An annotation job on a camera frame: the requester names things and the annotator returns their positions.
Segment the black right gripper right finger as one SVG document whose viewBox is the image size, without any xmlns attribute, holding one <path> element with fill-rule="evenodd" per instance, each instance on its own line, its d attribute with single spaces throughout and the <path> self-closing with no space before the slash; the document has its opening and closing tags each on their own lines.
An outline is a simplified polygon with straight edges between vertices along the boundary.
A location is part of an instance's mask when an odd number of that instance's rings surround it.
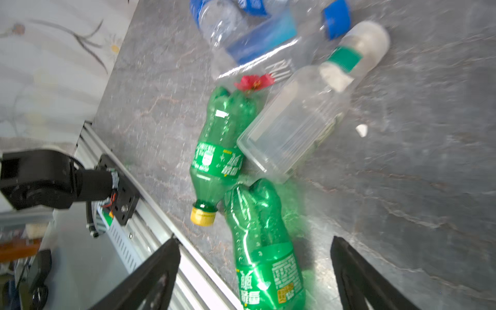
<svg viewBox="0 0 496 310">
<path fill-rule="evenodd" d="M 419 309 L 344 238 L 333 238 L 330 256 L 344 309 Z"/>
</svg>

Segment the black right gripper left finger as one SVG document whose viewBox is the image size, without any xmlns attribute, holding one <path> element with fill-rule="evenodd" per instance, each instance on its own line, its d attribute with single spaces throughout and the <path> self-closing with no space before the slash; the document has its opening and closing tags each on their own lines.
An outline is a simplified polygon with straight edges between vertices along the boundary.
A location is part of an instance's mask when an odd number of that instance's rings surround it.
<svg viewBox="0 0 496 310">
<path fill-rule="evenodd" d="M 180 261 L 180 242 L 172 237 L 92 308 L 168 309 Z"/>
</svg>

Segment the green Sprite bottle front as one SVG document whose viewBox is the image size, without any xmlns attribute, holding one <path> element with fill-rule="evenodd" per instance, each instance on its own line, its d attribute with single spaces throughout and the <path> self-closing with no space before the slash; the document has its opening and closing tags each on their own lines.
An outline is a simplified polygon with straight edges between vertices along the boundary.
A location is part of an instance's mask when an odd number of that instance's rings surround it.
<svg viewBox="0 0 496 310">
<path fill-rule="evenodd" d="M 259 179 L 226 192 L 239 299 L 244 309 L 303 309 L 306 291 L 274 185 Z"/>
</svg>

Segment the green sprite bottle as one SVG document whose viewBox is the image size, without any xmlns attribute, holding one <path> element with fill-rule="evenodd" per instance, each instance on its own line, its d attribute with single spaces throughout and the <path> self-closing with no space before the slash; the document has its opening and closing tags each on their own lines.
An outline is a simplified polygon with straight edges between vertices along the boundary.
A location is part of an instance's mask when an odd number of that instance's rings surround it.
<svg viewBox="0 0 496 310">
<path fill-rule="evenodd" d="M 213 225 L 218 203 L 238 181 L 244 155 L 237 140 L 257 114 L 257 99 L 222 86 L 213 90 L 190 167 L 196 194 L 191 222 L 195 225 Z"/>
<path fill-rule="evenodd" d="M 244 309 L 303 309 L 306 291 L 274 185 L 259 179 L 226 192 L 239 299 Z"/>
</svg>

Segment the square clear bottle white cap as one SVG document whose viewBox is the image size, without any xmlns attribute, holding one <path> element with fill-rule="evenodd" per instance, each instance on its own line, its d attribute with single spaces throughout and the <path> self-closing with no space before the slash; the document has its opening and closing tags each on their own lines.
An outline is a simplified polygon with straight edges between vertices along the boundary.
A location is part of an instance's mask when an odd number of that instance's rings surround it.
<svg viewBox="0 0 496 310">
<path fill-rule="evenodd" d="M 329 58 L 297 70 L 237 140 L 245 157 L 272 182 L 284 183 L 335 130 L 364 77 L 390 49 L 374 21 L 356 24 Z"/>
</svg>

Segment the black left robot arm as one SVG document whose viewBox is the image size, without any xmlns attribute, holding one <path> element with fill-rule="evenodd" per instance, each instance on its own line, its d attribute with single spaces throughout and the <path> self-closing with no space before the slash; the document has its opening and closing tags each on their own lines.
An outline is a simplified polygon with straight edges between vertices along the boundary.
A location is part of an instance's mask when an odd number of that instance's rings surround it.
<svg viewBox="0 0 496 310">
<path fill-rule="evenodd" d="M 34 149 L 1 155 L 1 194 L 13 209 L 68 209 L 74 202 L 111 198 L 119 184 L 109 169 L 85 169 L 63 152 Z"/>
</svg>

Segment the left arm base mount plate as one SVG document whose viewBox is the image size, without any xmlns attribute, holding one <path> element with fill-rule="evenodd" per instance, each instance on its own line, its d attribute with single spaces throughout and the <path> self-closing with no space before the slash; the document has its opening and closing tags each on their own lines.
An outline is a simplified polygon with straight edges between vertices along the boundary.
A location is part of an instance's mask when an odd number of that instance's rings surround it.
<svg viewBox="0 0 496 310">
<path fill-rule="evenodd" d="M 126 226 L 141 198 L 140 191 L 131 181 L 125 169 L 108 154 L 103 154 L 100 157 L 96 168 L 112 173 L 111 195 L 106 200 L 97 202 L 96 206 L 108 215 L 112 214 L 113 220 L 116 220 L 120 226 Z"/>
</svg>

